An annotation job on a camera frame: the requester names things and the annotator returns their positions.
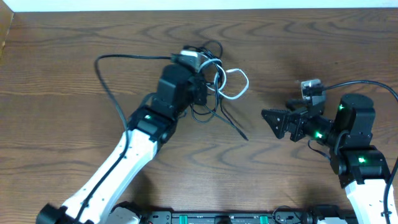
wood grain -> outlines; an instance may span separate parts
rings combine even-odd
[[[119,141],[121,123],[93,72],[98,55],[169,55],[208,39],[223,43],[226,68],[242,68],[250,78],[247,94],[226,103],[250,141],[217,119],[198,124],[187,116],[121,200],[174,210],[273,210],[316,203],[351,208],[328,163],[304,140],[276,139],[260,112],[283,108],[299,93],[299,81],[310,78],[327,85],[371,79],[398,90],[397,12],[16,14],[0,67],[0,223],[33,223],[47,202],[61,205]],[[104,60],[101,69],[129,114],[156,89],[168,63]],[[239,81],[229,78],[227,91],[239,91]],[[349,92],[374,100],[373,144],[392,167],[396,102],[375,86],[344,87],[328,93],[329,117]]]

white wall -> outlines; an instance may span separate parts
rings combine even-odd
[[[3,0],[14,12],[398,7],[398,0]]]

cable bundle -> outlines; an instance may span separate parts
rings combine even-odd
[[[220,54],[219,56],[215,56],[210,50],[208,50],[206,48],[207,45],[209,45],[210,43],[215,43],[218,44],[218,46],[220,47]],[[193,104],[190,105],[191,107],[191,112],[192,112],[192,118],[198,122],[198,123],[207,123],[209,122],[211,119],[213,119],[214,117],[217,117],[219,119],[221,119],[222,121],[224,121],[225,123],[231,125],[235,130],[237,130],[237,132],[242,136],[243,139],[245,140],[249,140],[246,135],[232,122],[231,118],[229,118],[229,116],[227,115],[227,111],[225,110],[225,108],[223,107],[223,98],[226,98],[228,100],[236,100],[239,97],[241,97],[246,90],[248,90],[249,88],[249,78],[248,76],[239,68],[232,68],[229,69],[227,71],[225,71],[222,67],[222,61],[221,61],[221,57],[223,56],[223,46],[221,45],[220,42],[216,41],[216,40],[209,40],[208,42],[205,42],[201,47],[195,47],[195,46],[191,46],[191,45],[186,45],[184,47],[185,50],[188,49],[195,49],[196,52],[202,54],[202,56],[205,59],[205,61],[199,66],[198,69],[198,73],[203,73],[204,70],[206,70],[206,68],[208,68],[211,65],[214,65],[217,72],[215,73],[214,76],[214,80],[212,80],[212,82],[207,82],[207,88],[211,91],[214,92],[214,96],[215,96],[215,107],[211,110],[209,107],[207,107],[207,105],[204,106],[204,108],[206,110],[208,110],[205,113],[200,113],[198,111],[196,111],[193,107]],[[225,93],[222,92],[222,90],[224,89],[225,85],[226,85],[226,81],[227,81],[227,74],[229,73],[234,73],[234,72],[240,72],[242,74],[242,76],[246,79],[246,86],[242,89],[242,91],[240,93],[238,93],[235,96],[228,96]],[[225,116],[226,119],[224,119],[223,117],[221,117],[220,115],[217,114],[217,109],[220,106],[221,112],[222,114]],[[211,116],[206,119],[206,120],[199,120],[196,115],[200,115],[200,116],[204,116],[204,115],[208,115],[211,114]]]

green led light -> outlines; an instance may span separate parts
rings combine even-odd
[[[323,134],[319,133],[318,131],[315,133],[316,138],[322,138]]]

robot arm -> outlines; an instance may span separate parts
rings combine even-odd
[[[128,131],[131,137],[129,150],[124,159],[113,169],[110,175],[96,190],[80,218],[81,223],[91,220],[93,223],[104,223],[111,212],[113,205],[124,192],[126,187],[137,173],[151,161],[157,152],[157,141],[150,140],[150,136],[138,129]],[[62,206],[67,207],[66,215],[75,218],[81,207],[81,202],[86,199],[89,192],[98,183],[105,172],[114,164],[122,153],[126,143],[126,133],[122,135],[119,144],[112,154],[91,177],[91,179],[72,197],[66,200]]]
[[[370,145],[376,115],[373,101],[364,95],[346,94],[332,121],[322,116],[326,96],[320,80],[303,82],[302,94],[303,100],[287,103],[291,111],[263,110],[263,118],[279,139],[288,131],[293,142],[308,135],[328,146],[331,168],[346,190],[358,223],[386,223],[383,195],[391,173],[383,154]],[[391,223],[398,223],[392,191],[391,187],[389,215]]]
[[[131,180],[171,138],[184,110],[190,104],[206,104],[206,80],[203,74],[198,73],[200,54],[183,51],[180,55],[174,55],[172,61],[175,64],[163,70],[157,92],[148,95],[130,116],[127,131],[102,166],[61,208],[47,204],[38,214],[36,223],[105,223],[113,205]],[[150,97],[152,102],[146,105]],[[128,148],[125,147],[127,134],[130,139]],[[124,157],[94,191],[79,216],[87,196],[125,149]]]

